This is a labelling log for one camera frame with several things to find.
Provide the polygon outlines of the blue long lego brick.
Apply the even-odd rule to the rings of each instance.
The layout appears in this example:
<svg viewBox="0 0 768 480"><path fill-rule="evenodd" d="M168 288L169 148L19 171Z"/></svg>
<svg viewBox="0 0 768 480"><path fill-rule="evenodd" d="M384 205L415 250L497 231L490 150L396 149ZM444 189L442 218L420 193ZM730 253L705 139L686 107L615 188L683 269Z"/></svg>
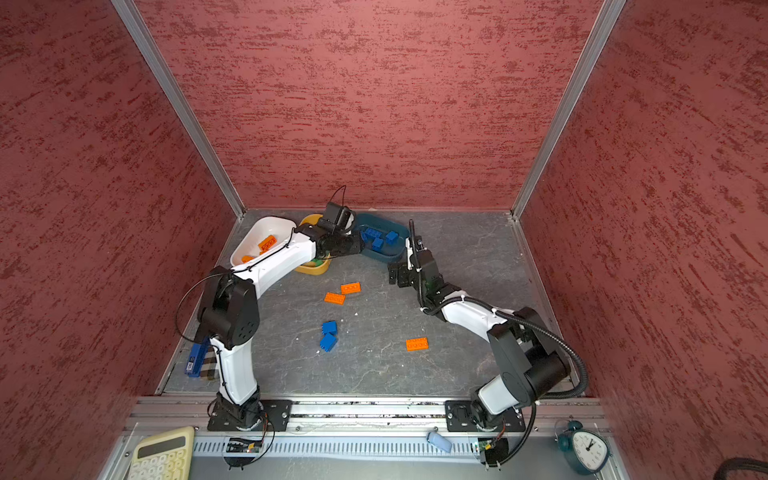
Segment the blue long lego brick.
<svg viewBox="0 0 768 480"><path fill-rule="evenodd" d="M382 232L373 228L366 228L361 231L361 234L367 239L376 239L382 236Z"/></svg>

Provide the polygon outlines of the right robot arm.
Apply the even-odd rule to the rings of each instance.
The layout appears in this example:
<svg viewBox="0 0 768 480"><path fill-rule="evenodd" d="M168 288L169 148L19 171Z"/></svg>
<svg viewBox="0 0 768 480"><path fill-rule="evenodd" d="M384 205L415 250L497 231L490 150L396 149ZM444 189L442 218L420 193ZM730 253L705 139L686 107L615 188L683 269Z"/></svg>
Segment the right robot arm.
<svg viewBox="0 0 768 480"><path fill-rule="evenodd" d="M499 373L472 394L470 418L478 427L490 430L510 410L578 397L589 386L584 360L546 328L536 310L502 309L468 294L444 280L429 250L390 264L388 276L391 284L415 290L423 314L488 342Z"/></svg>

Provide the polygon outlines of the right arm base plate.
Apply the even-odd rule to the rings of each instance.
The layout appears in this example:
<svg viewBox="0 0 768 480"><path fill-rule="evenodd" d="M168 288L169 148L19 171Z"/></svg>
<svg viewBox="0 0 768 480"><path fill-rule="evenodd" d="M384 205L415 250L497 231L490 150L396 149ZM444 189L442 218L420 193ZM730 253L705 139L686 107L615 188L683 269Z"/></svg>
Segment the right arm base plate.
<svg viewBox="0 0 768 480"><path fill-rule="evenodd" d="M487 414L478 401L447 400L444 410L447 430L452 433L522 433L526 429L525 420L514 409L502 414Z"/></svg>

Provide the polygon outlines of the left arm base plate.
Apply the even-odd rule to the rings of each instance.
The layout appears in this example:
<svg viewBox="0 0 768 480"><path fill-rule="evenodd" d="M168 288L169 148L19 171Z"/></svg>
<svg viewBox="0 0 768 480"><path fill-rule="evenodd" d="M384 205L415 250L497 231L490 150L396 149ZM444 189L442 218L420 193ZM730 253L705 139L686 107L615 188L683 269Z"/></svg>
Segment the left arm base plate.
<svg viewBox="0 0 768 480"><path fill-rule="evenodd" d="M284 432L291 416L291 400L252 399L235 405L221 395L209 409L207 430L211 432Z"/></svg>

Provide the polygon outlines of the large orange lego plate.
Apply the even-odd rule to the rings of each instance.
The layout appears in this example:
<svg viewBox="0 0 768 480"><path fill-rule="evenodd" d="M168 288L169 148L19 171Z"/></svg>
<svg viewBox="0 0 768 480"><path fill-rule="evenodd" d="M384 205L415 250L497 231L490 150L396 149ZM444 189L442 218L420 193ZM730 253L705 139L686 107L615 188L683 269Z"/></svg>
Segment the large orange lego plate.
<svg viewBox="0 0 768 480"><path fill-rule="evenodd" d="M345 295L332 293L332 292L328 292L324 297L324 301L326 303L331 303L335 305L343 305L345 303L345 300L346 300Z"/></svg>

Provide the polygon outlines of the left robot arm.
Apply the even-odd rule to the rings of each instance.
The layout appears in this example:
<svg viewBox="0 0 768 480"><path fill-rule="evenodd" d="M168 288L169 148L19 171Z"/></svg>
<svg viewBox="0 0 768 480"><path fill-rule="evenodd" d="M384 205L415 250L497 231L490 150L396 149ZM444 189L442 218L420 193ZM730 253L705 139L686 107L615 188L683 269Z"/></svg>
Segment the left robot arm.
<svg viewBox="0 0 768 480"><path fill-rule="evenodd" d="M211 271L197 311L195 340L210 340L220 379L213 418L241 431L264 423L252 360L252 339L260 326L258 300L302 264L317 257L359 254L363 246L361 235L349 227L298 225L274 216L258 220L241 245L257 248L270 236L276 242L266 252Z"/></svg>

